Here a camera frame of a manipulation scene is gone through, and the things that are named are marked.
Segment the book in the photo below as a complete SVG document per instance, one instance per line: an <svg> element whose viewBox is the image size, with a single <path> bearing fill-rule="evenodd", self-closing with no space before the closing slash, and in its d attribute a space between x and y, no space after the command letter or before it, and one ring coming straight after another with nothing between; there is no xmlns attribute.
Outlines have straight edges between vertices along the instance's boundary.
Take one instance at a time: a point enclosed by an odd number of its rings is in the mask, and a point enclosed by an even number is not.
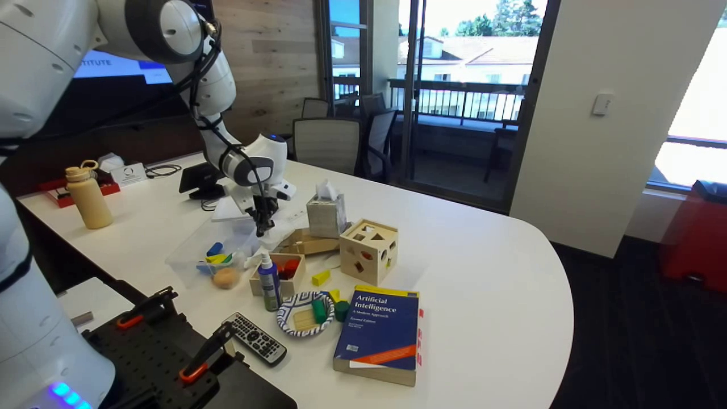
<svg viewBox="0 0 727 409"><path fill-rule="evenodd" d="M333 369L416 383L417 292L359 284L342 322Z"/></svg>

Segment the light switch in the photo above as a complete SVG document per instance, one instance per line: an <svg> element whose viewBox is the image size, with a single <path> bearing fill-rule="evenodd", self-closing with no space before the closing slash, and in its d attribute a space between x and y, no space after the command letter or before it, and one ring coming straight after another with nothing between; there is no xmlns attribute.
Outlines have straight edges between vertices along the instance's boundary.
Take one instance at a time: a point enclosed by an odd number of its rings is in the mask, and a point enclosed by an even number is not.
<svg viewBox="0 0 727 409"><path fill-rule="evenodd" d="M614 97L615 96L611 90L594 92L590 116L603 118L611 108Z"/></svg>

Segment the screen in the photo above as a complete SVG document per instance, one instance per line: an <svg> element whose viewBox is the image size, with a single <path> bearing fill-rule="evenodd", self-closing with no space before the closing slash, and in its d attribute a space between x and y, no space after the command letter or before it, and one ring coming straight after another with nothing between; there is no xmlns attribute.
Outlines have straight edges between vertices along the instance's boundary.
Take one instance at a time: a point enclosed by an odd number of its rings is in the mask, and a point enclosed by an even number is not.
<svg viewBox="0 0 727 409"><path fill-rule="evenodd" d="M90 50L73 74L89 76L143 76L145 83L170 83L165 68L157 62L123 58L116 54Z"/></svg>

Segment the yellow bottle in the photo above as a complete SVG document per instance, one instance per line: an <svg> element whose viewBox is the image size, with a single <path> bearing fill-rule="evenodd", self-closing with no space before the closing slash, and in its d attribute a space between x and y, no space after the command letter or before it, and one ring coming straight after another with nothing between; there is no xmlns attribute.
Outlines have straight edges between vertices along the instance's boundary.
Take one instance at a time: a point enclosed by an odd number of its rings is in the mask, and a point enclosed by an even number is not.
<svg viewBox="0 0 727 409"><path fill-rule="evenodd" d="M100 185L92 177L92 168L67 166L66 168L66 188L83 217L89 229L102 229L110 224L110 210L100 192Z"/></svg>

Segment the window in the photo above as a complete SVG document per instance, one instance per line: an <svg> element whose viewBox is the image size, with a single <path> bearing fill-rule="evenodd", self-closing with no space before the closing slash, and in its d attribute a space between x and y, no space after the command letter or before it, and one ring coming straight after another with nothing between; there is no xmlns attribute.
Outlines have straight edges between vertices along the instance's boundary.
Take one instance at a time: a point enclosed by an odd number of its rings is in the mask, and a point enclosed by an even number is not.
<svg viewBox="0 0 727 409"><path fill-rule="evenodd" d="M655 164L647 185L689 190L694 180L727 183L727 8Z"/></svg>

